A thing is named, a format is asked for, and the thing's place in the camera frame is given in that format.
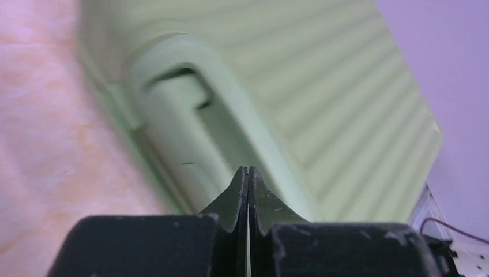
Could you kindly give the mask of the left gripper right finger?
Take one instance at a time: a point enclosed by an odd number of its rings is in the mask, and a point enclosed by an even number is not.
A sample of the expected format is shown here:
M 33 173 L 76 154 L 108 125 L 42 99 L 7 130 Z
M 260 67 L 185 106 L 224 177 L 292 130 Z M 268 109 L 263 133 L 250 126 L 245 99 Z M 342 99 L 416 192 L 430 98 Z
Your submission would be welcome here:
M 425 239 L 400 223 L 309 222 L 249 172 L 252 276 L 441 276 Z

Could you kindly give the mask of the green suitcase blue lining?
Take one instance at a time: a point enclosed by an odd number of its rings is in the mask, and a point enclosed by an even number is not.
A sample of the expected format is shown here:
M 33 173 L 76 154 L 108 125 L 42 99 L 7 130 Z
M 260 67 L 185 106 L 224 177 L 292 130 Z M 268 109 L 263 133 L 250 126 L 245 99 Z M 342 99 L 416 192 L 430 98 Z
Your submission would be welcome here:
M 256 167 L 310 221 L 403 222 L 442 132 L 375 1 L 80 1 L 86 84 L 170 212 Z

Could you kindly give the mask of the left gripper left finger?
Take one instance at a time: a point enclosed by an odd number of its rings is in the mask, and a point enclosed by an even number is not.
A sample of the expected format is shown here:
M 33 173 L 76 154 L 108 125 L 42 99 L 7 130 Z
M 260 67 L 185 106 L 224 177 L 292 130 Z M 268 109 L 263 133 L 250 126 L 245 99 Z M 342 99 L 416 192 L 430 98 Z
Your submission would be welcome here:
M 246 276 L 247 168 L 194 215 L 97 215 L 69 231 L 49 276 Z

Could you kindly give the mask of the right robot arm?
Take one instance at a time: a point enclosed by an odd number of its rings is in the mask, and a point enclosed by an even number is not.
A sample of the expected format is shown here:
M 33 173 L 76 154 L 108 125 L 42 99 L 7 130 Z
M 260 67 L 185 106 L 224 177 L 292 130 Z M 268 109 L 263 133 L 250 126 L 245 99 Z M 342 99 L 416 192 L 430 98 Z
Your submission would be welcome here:
M 427 185 L 408 223 L 432 243 L 444 276 L 488 276 L 488 242 L 446 223 Z

